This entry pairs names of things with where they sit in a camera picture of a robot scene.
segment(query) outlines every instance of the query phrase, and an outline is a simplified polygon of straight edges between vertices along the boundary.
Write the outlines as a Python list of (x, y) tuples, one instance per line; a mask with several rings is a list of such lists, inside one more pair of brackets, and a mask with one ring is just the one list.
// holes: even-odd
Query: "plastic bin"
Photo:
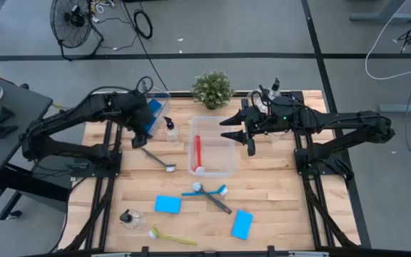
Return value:
[(150, 102), (152, 99), (161, 104), (161, 107), (153, 114), (155, 121), (148, 128), (148, 134), (155, 136), (159, 126), (165, 123), (163, 116), (168, 115), (171, 95), (167, 91), (154, 86), (151, 91), (147, 93), (147, 102)]
[[(234, 140), (220, 134), (233, 131), (232, 126), (220, 126), (228, 117), (197, 116), (191, 119), (188, 144), (188, 172), (194, 176), (225, 177), (235, 171)], [(194, 171), (198, 164), (195, 136), (201, 138), (201, 165), (204, 172)]]

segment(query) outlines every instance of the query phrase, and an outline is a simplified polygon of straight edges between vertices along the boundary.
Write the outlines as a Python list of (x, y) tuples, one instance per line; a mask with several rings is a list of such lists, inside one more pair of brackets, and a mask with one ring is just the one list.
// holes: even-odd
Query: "blue object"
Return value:
[[(208, 194), (219, 194), (223, 189), (226, 188), (226, 185), (220, 186), (220, 188), (217, 191), (209, 191), (207, 192)], [(202, 196), (203, 193), (197, 193), (197, 192), (188, 192), (188, 193), (182, 193), (182, 196)]]
[(231, 235), (236, 238), (247, 240), (248, 232), (250, 231), (253, 214), (239, 210), (235, 216), (233, 232)]
[(149, 125), (146, 125), (146, 127), (145, 127), (146, 132), (149, 132), (150, 129), (151, 129), (151, 127), (152, 127), (153, 124), (155, 123), (155, 121), (156, 121), (155, 113), (161, 108), (161, 104), (160, 104), (157, 100), (151, 99), (151, 100), (148, 102), (148, 107), (150, 108), (150, 110), (151, 110), (151, 112), (152, 112), (152, 114), (153, 114), (153, 118), (151, 119), (150, 124), (149, 124)]
[(157, 196), (155, 201), (155, 211), (167, 213), (179, 213), (182, 198), (173, 196)]

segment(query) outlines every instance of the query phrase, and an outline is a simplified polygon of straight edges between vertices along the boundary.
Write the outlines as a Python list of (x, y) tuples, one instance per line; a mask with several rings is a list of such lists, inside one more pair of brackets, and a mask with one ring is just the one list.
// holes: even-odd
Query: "red tool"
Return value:
[(195, 141), (196, 141), (196, 154), (198, 156), (198, 165), (196, 165), (196, 167), (194, 167), (194, 171), (196, 172), (204, 172), (205, 169), (204, 167), (201, 166), (201, 138), (196, 135), (195, 137)]

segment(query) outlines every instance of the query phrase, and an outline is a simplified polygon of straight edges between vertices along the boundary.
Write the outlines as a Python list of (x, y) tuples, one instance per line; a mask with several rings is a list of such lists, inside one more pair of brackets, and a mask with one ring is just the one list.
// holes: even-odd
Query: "red object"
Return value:
[(195, 139), (196, 139), (196, 154), (198, 155), (198, 166), (202, 166), (201, 165), (201, 138), (198, 135), (196, 135)]

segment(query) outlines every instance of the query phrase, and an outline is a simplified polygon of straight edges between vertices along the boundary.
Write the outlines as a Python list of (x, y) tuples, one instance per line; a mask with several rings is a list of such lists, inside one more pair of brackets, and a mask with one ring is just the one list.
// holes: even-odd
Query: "black table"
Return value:
[(46, 114), (52, 100), (2, 79), (0, 79), (0, 87), (4, 90), (4, 95), (0, 100), (0, 111), (2, 106), (4, 106), (15, 113), (14, 117), (11, 117), (1, 125), (18, 126), (16, 131), (0, 139), (0, 196), (6, 188), (17, 190), (6, 205), (6, 208), (1, 212), (2, 216), (7, 216), (8, 212), (20, 198), (19, 190), (65, 201), (68, 193), (67, 188), (33, 178), (31, 177), (32, 172), (9, 163), (9, 160), (21, 145), (19, 134), (25, 132), (32, 121)]

